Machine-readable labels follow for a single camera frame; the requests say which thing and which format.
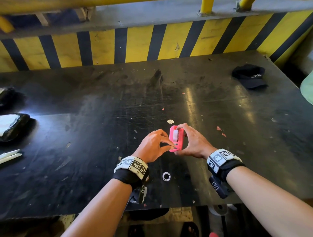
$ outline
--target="metal ring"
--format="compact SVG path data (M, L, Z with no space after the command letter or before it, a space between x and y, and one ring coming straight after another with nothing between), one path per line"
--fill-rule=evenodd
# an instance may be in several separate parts
M171 175L168 172L164 172L164 174L162 175L162 178L164 181L169 181L171 179Z

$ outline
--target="black work surface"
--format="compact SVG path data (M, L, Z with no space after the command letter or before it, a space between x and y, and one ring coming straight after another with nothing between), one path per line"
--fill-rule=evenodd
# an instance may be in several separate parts
M230 76L245 63L266 69L268 88L247 91ZM153 76L158 69L162 77ZM297 197L313 197L313 107L256 51L3 73L0 86L21 93L2 113L35 119L31 132L0 146L24 152L0 165L0 219L79 213L119 157L131 155L149 132L184 122ZM167 152L149 167L146 205L128 210L240 202L235 194L217 196L204 160Z

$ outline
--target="wrist-mounted device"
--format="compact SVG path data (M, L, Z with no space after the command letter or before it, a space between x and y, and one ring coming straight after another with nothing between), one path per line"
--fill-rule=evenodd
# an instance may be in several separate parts
M149 168L144 161L135 156L125 157L114 169L112 178L130 184L133 191L140 187L138 203L143 203L147 194L145 183L149 179Z
M207 159L208 169L212 173L210 184L220 198L225 199L233 190L228 185L226 177L228 173L238 166L245 166L242 160L225 149L214 151Z

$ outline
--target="green object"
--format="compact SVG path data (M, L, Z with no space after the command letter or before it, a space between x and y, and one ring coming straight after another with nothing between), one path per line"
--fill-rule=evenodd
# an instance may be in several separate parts
M300 91L303 97L313 105L313 71L301 83Z

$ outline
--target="forearm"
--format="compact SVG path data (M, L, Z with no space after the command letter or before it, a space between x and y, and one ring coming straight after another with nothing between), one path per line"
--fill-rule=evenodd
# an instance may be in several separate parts
M308 204L243 166L231 170L227 182L273 237L312 236Z
M131 192L129 184L111 179L62 237L113 236Z

